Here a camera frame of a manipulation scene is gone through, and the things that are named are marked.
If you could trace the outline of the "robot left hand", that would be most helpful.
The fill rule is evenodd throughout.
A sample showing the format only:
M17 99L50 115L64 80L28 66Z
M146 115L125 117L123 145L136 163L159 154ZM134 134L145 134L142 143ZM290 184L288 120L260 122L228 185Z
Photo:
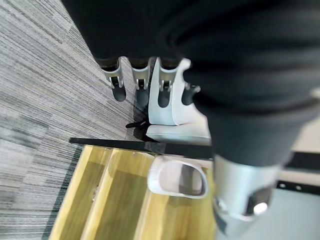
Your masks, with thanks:
M320 112L317 0L65 0L96 62L191 61L214 157L218 229L239 237L268 209L302 127Z

